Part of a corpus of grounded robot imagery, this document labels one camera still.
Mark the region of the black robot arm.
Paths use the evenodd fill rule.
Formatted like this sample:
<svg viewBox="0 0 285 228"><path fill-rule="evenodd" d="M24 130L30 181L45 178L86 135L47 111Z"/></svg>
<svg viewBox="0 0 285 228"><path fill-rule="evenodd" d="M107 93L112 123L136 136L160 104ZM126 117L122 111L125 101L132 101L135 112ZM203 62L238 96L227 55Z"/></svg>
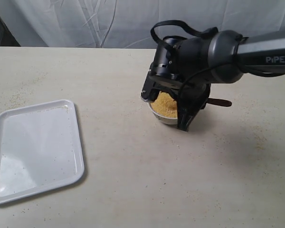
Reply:
<svg viewBox="0 0 285 228"><path fill-rule="evenodd" d="M177 128L186 131L207 104L231 106L209 97L212 84L232 84L245 73L285 75L285 31L249 38L232 30L207 38L167 36L157 45L141 98L152 103L168 93L177 103Z"/></svg>

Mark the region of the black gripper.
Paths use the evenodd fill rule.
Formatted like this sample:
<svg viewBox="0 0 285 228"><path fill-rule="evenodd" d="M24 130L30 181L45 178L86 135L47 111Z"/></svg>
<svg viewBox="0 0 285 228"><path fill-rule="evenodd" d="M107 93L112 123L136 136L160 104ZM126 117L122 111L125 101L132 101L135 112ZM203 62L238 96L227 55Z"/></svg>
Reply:
<svg viewBox="0 0 285 228"><path fill-rule="evenodd" d="M145 80L141 99L153 103L159 92L177 100L177 129L188 131L192 120L205 108L210 94L209 38L165 37L159 43Z"/></svg>

